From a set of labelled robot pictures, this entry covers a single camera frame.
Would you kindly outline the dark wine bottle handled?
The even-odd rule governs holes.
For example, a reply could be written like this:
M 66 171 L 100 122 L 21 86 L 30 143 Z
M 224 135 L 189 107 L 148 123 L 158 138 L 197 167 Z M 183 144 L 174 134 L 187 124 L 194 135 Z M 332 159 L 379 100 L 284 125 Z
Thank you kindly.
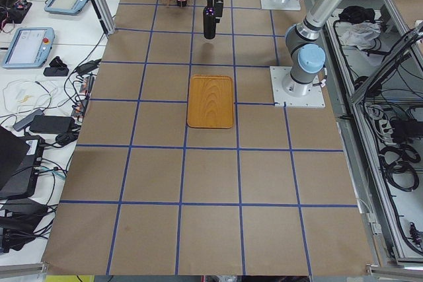
M 205 7 L 203 10 L 204 38 L 211 40 L 215 38 L 216 17 L 213 7 Z

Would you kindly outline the wooden tray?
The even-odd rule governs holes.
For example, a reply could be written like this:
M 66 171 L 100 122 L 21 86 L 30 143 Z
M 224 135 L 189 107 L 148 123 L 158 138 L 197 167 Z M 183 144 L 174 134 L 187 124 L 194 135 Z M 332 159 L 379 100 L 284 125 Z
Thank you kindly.
M 234 124 L 233 80 L 224 75 L 193 75 L 187 124 L 191 128 L 230 129 Z

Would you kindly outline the teach pendant far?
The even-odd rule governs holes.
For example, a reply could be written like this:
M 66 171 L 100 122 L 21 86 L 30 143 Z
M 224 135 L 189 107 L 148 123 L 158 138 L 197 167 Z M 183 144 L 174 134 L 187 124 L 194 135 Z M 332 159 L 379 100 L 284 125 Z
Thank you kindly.
M 48 0 L 44 10 L 58 15 L 78 15 L 89 0 Z

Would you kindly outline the teach pendant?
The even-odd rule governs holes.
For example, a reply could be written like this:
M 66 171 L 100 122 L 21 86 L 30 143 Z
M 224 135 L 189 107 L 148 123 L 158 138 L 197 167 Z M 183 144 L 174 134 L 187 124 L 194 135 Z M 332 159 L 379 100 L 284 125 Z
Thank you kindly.
M 89 0 L 48 0 L 44 10 L 58 15 L 78 15 Z
M 32 69 L 43 66 L 55 38 L 51 27 L 18 28 L 2 62 L 5 69 Z

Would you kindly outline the teach pendant near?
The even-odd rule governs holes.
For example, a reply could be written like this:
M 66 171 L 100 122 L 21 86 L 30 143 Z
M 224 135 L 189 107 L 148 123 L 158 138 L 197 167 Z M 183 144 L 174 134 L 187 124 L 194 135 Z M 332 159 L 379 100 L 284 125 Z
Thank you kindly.
M 2 62 L 5 69 L 32 69 L 43 66 L 55 38 L 51 27 L 18 28 Z

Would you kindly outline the black laptop power brick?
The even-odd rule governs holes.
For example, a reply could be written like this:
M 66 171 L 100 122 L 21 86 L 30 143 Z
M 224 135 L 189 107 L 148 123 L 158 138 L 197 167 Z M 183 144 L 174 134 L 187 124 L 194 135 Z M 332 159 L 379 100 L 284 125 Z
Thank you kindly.
M 74 123 L 72 117 L 37 115 L 30 124 L 29 130 L 34 133 L 60 134 L 68 132 Z

